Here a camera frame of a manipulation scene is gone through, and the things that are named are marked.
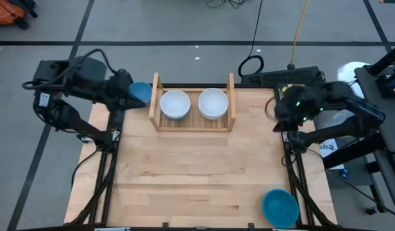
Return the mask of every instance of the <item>floor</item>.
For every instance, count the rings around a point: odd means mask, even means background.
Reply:
[[[21,89],[40,60],[68,59],[100,47],[114,68],[127,69],[135,81],[151,82],[155,71],[164,83],[225,83],[229,72],[240,81],[237,67],[249,53],[260,4],[250,0],[234,10],[229,4],[207,8],[206,0],[36,2],[39,17],[28,17],[29,30],[0,28],[0,230],[61,225],[78,163],[80,141],[44,129],[31,108],[33,93]],[[289,63],[304,4],[263,2],[253,51],[265,59],[264,71]],[[341,65],[373,63],[395,46],[395,4],[311,1],[298,40],[296,67],[316,65],[327,80],[335,80]],[[257,65],[248,63],[243,72]],[[88,118],[89,102],[67,101]],[[391,207],[381,176],[376,179]],[[365,215],[372,204],[351,189],[333,189],[332,197],[341,225],[395,230],[390,214]]]

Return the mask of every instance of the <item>bowl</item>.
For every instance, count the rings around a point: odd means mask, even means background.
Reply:
[[[148,83],[132,83],[129,85],[129,94],[144,103],[150,103],[152,98],[152,87]]]
[[[160,98],[160,110],[170,119],[183,119],[190,109],[190,99],[180,90],[170,90]]]
[[[293,196],[283,189],[269,191],[263,199],[263,214],[270,224],[289,228],[299,218],[299,205]]]
[[[200,94],[198,104],[203,116],[218,119],[228,110],[229,99],[220,89],[206,89]]]

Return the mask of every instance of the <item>white bowl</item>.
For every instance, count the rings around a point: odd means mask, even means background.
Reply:
[[[206,89],[199,96],[199,111],[207,119],[222,117],[229,106],[229,99],[220,89]]]
[[[182,119],[190,109],[190,99],[180,90],[170,90],[160,98],[160,109],[170,119]]]

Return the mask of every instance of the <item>wooden table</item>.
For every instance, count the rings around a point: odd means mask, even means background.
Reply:
[[[148,108],[125,114],[108,226],[272,227],[262,215],[262,198],[271,189],[290,192],[283,144],[264,114],[272,89],[236,89],[237,120],[232,132],[156,132]],[[106,129],[107,109],[92,108],[89,122]],[[312,131],[312,122],[302,127]],[[319,151],[318,145],[310,147]],[[92,153],[84,144],[81,160]],[[65,222],[75,218],[94,192],[100,155],[77,172]],[[303,154],[311,197],[336,223],[322,160]],[[299,195],[303,223],[307,223]]]

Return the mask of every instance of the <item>yellow cable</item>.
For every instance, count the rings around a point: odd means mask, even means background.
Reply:
[[[292,60],[290,61],[290,64],[293,64],[294,50],[296,49],[296,42],[298,40],[299,29],[300,29],[301,23],[303,22],[303,18],[304,18],[305,14],[306,14],[306,9],[307,9],[309,1],[310,0],[306,1],[306,5],[305,5],[305,7],[303,9],[303,13],[301,14],[301,18],[300,18],[300,21],[299,21],[299,24],[298,24],[298,28],[296,29],[296,34],[294,36],[294,41],[293,41]]]

